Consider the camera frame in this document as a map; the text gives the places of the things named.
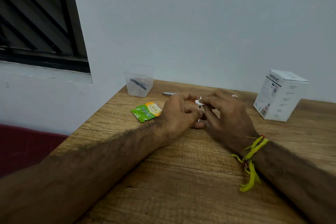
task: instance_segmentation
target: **red surface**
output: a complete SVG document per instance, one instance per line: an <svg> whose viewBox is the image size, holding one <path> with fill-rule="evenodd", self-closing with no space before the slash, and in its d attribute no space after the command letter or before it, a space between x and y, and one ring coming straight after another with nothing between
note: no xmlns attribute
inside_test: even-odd
<svg viewBox="0 0 336 224"><path fill-rule="evenodd" d="M38 164L67 137L0 124L0 178Z"/></svg>

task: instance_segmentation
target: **yellow thread bracelet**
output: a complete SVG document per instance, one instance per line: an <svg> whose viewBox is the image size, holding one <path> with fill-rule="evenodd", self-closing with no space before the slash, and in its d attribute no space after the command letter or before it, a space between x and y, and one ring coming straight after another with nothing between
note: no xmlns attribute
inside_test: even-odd
<svg viewBox="0 0 336 224"><path fill-rule="evenodd" d="M251 148L250 152L248 154L246 154L245 158L243 158L243 159L240 159L238 157L238 155L231 154L231 156L237 157L239 162L241 162L245 165L244 169L250 175L250 180L247 184L240 184L240 186L241 186L240 191L246 192L246 191L252 189L252 187L254 186L254 181L256 181L257 183L260 184L260 179L259 179L259 176L258 176L257 172L254 169L254 164L251 160L251 157L258 150L260 150L265 144L267 144L268 142L269 141L264 136L260 136L260 137L256 138L256 140L254 141L254 143L250 147L247 147L247 148L244 149L244 150L246 150L246 149Z"/></svg>

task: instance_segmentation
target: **wooden table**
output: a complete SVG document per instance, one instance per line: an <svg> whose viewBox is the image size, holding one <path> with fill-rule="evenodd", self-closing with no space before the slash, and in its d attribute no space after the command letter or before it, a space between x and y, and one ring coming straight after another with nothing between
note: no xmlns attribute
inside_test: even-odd
<svg viewBox="0 0 336 224"><path fill-rule="evenodd" d="M214 88L155 81L145 98L126 87L92 115L52 154L61 155L109 140L141 126L130 112L154 101L163 107L163 91L202 95ZM231 90L246 104L256 129L292 152L336 175L336 104L301 100L286 123L264 120L253 108L256 94ZM247 174L230 151L204 130L188 130L159 149L120 180L79 223L305 223L299 212L262 181L240 192Z"/></svg>

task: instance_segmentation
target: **forearm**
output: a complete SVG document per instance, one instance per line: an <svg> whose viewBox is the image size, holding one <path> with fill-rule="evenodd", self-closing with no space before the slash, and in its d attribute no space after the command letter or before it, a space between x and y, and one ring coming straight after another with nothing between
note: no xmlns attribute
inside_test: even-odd
<svg viewBox="0 0 336 224"><path fill-rule="evenodd" d="M72 223L137 163L160 147L159 122L111 141L47 157L0 180L1 223Z"/></svg>
<svg viewBox="0 0 336 224"><path fill-rule="evenodd" d="M252 157L257 170L282 191L314 223L334 223L336 178L268 142Z"/></svg>

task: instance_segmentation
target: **cardboard box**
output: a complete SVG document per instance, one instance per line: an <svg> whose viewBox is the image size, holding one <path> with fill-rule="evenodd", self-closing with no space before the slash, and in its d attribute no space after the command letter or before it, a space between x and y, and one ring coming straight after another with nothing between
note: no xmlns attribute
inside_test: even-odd
<svg viewBox="0 0 336 224"><path fill-rule="evenodd" d="M253 106L266 120L287 121L309 84L294 73L271 69Z"/></svg>

